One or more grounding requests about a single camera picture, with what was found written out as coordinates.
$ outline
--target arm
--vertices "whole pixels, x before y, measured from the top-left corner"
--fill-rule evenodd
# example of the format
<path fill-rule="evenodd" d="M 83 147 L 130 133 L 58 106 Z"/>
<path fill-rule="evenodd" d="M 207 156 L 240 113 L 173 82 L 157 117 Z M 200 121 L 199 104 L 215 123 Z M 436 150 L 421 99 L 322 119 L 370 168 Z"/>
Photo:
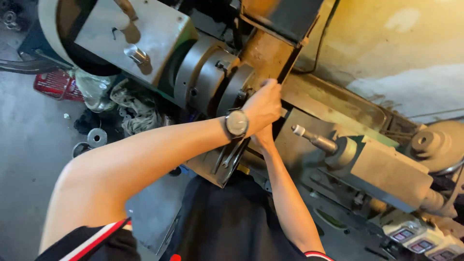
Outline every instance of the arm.
<path fill-rule="evenodd" d="M 277 120 L 277 81 L 268 80 L 243 111 L 249 119 L 247 137 Z M 124 219 L 124 204 L 132 195 L 186 160 L 228 144 L 224 120 L 220 117 L 149 130 L 71 160 L 55 184 L 40 253 L 77 227 Z"/>
<path fill-rule="evenodd" d="M 285 236 L 302 252 L 318 251 L 325 254 L 311 214 L 274 144 L 272 126 L 257 132 L 252 139 L 260 146 L 266 161 L 274 205 Z"/>

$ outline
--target striped sleeve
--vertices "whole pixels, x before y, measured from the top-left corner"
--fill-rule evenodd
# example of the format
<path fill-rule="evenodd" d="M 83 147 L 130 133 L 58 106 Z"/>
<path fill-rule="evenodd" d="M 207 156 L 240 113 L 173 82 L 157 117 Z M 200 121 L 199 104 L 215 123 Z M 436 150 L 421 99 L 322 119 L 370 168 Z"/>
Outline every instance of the striped sleeve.
<path fill-rule="evenodd" d="M 99 260 L 139 260 L 132 223 L 124 219 L 98 228 L 79 227 L 43 252 L 36 261 L 87 260 L 98 255 Z"/>
<path fill-rule="evenodd" d="M 325 254 L 317 251 L 305 252 L 304 255 L 306 256 L 308 261 L 334 261 Z"/>

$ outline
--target wristwatch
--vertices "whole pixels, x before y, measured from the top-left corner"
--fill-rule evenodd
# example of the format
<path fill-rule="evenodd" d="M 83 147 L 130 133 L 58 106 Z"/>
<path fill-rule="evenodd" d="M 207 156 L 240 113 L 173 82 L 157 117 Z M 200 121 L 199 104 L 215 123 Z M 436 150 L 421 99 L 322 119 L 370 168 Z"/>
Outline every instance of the wristwatch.
<path fill-rule="evenodd" d="M 242 110 L 230 111 L 226 115 L 226 130 L 232 142 L 239 142 L 245 137 L 249 121 Z"/>

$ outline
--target watch face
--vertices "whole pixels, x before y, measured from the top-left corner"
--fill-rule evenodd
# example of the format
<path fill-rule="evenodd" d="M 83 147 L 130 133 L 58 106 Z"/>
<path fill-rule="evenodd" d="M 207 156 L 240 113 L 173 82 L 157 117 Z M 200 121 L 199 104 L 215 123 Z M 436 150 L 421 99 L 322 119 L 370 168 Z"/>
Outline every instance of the watch face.
<path fill-rule="evenodd" d="M 243 111 L 232 111 L 226 119 L 226 127 L 232 135 L 245 134 L 248 128 L 248 119 Z"/>

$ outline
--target hand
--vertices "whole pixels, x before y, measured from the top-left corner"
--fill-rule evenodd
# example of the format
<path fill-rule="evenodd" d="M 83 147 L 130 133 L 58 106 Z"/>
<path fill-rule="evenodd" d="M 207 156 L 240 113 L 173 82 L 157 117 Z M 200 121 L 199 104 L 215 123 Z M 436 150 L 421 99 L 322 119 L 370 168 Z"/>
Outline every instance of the hand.
<path fill-rule="evenodd" d="M 272 124 L 264 127 L 251 136 L 251 140 L 259 146 L 261 153 L 274 146 L 274 138 L 272 137 Z"/>
<path fill-rule="evenodd" d="M 242 110 L 249 120 L 246 136 L 249 137 L 280 118 L 282 104 L 280 91 L 282 86 L 276 79 L 267 79 Z"/>

